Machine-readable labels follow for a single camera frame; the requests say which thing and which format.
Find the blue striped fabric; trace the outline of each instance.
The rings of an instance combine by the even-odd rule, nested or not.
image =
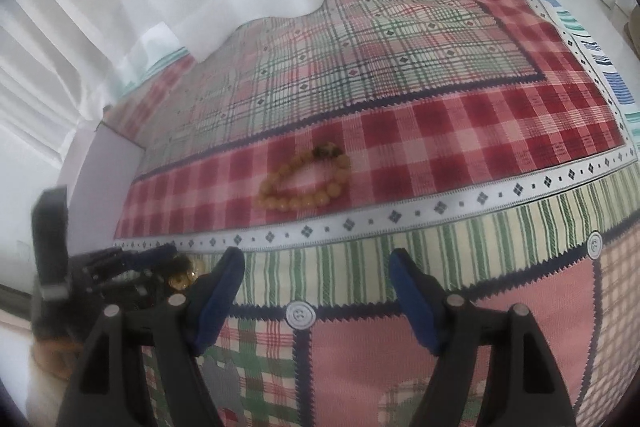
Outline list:
[[[596,42],[580,41],[584,47],[592,52],[600,52],[602,48]]]
[[[621,104],[634,103],[634,97],[631,96],[630,91],[625,86],[619,73],[607,73],[603,71],[602,74],[604,74],[609,86],[611,86],[613,93]]]
[[[592,55],[592,56],[593,56],[593,60],[595,60],[601,66],[613,66],[613,64],[611,63],[611,60],[609,60],[609,57],[607,57],[607,55]]]

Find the amber bead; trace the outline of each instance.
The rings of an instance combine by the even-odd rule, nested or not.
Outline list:
[[[305,194],[302,196],[302,208],[309,210],[316,207],[316,200],[313,194]]]
[[[289,176],[291,174],[291,167],[289,166],[289,164],[285,163],[281,165],[278,169],[278,174],[281,178],[286,178],[287,176]]]
[[[317,206],[327,206],[331,200],[324,190],[318,190],[318,192],[314,194],[314,201]]]
[[[300,158],[304,163],[311,163],[314,160],[314,153],[311,150],[306,150],[300,153]]]
[[[300,169],[304,164],[305,162],[302,159],[302,156],[300,156],[299,154],[296,154],[295,156],[293,156],[293,158],[289,162],[289,165],[291,165],[291,169],[294,171],[297,171],[298,169]]]
[[[342,194],[342,188],[336,182],[331,182],[326,186],[326,193],[330,198],[337,198]]]
[[[351,173],[347,169],[336,169],[334,172],[334,180],[336,180],[339,184],[345,184],[349,181],[349,176]]]
[[[287,200],[287,198],[280,198],[278,200],[278,210],[281,212],[289,211],[289,200]]]
[[[267,196],[271,194],[271,190],[273,189],[273,185],[270,184],[267,180],[263,181],[260,184],[260,194],[263,196]]]
[[[300,198],[297,196],[294,196],[293,198],[291,198],[289,200],[289,208],[294,212],[299,211],[300,208],[302,208],[302,201],[300,200]]]
[[[277,172],[272,172],[267,176],[267,182],[271,185],[276,185],[280,181],[280,175]]]
[[[273,196],[271,196],[271,197],[266,199],[266,201],[264,202],[264,206],[268,210],[275,210],[278,207],[278,200],[276,198],[274,198]]]
[[[341,154],[340,156],[338,156],[335,159],[335,164],[340,169],[349,169],[349,168],[351,168],[351,160],[349,159],[349,157],[346,154]]]

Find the bracelet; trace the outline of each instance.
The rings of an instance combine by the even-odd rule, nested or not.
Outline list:
[[[325,188],[313,193],[293,196],[292,198],[279,196],[275,192],[276,185],[285,178],[315,160],[324,159],[333,159],[336,166],[334,179]],[[256,204],[260,208],[279,210],[281,212],[289,210],[297,212],[299,210],[310,210],[316,208],[316,206],[327,206],[331,200],[335,200],[342,194],[342,185],[346,184],[351,176],[350,168],[351,160],[335,143],[327,142],[319,145],[312,150],[296,154],[289,163],[280,166],[277,172],[269,174],[260,184]]]

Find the pink plaid fabric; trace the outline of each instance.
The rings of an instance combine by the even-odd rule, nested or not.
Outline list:
[[[191,55],[176,60],[113,107],[107,113],[105,123],[125,138],[143,145],[139,142],[140,130],[195,63]]]
[[[623,143],[606,101],[555,28],[524,0],[479,0],[546,79],[364,110],[174,166],[134,182],[116,237],[291,221],[504,179]],[[347,192],[322,210],[260,210],[258,185],[296,153],[332,141],[350,156]],[[290,194],[326,181],[314,166]]]

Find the patchwork quilt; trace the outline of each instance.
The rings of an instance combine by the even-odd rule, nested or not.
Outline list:
[[[116,245],[174,242],[206,269],[229,246],[246,256],[198,360],[226,426],[408,424],[435,359],[388,278],[397,247],[483,307],[525,303],[581,427],[640,366],[640,112],[556,0],[325,0],[241,26],[205,62],[180,58],[106,123],[145,147]],[[299,213],[255,205],[268,172],[326,141],[351,159],[342,197]],[[328,176],[314,166],[286,188]]]

